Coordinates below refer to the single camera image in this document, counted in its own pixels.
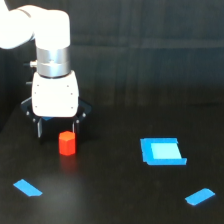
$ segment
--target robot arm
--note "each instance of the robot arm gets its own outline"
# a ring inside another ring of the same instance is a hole
[[[70,68],[67,13],[27,5],[8,11],[0,0],[0,48],[13,49],[35,39],[37,72],[32,85],[33,112],[40,117],[73,117],[78,84]]]

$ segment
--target black table surface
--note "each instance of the black table surface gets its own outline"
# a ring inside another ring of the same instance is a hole
[[[58,152],[69,119],[43,124],[43,142],[15,108],[0,133],[0,223],[224,223],[224,107],[93,108],[78,136],[78,152]],[[176,137],[186,166],[149,166],[140,139]],[[13,184],[43,192],[28,197]],[[198,190],[215,192],[191,206]]]

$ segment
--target red block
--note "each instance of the red block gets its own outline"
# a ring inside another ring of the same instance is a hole
[[[76,153],[76,134],[70,131],[59,135],[59,153],[70,156]]]

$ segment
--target black background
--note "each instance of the black background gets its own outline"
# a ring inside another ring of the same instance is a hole
[[[222,223],[224,2],[7,1],[28,4],[69,14],[72,69],[93,113],[76,157],[58,154],[70,126],[48,123],[40,145],[17,106],[31,94],[22,64],[35,43],[0,49],[1,223]],[[144,137],[177,137],[187,166],[142,163]],[[44,194],[17,191],[22,178]],[[184,201],[204,187],[216,197]]]

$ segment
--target blue tape piece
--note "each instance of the blue tape piece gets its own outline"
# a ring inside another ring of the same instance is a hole
[[[50,119],[52,119],[53,117],[42,117],[45,121],[49,121]]]
[[[197,205],[205,200],[207,200],[208,198],[214,196],[215,193],[212,192],[211,190],[204,188],[194,194],[192,194],[191,196],[185,198],[185,200],[187,201],[188,204],[191,205]]]
[[[187,164],[187,159],[154,159],[147,163],[151,166],[182,166]]]
[[[150,160],[154,160],[151,143],[146,141],[146,139],[141,139],[141,146],[142,146],[141,148],[142,148],[143,161],[147,162]]]
[[[178,143],[176,138],[145,138],[149,143]]]
[[[29,197],[42,195],[41,191],[39,191],[23,179],[13,185]]]
[[[152,150],[152,139],[141,139],[141,148],[142,148],[142,157],[143,157],[143,162],[146,162],[148,165],[151,166],[163,166],[163,165],[186,165],[187,159],[186,158],[181,158],[181,159],[154,159],[153,156],[153,150]]]

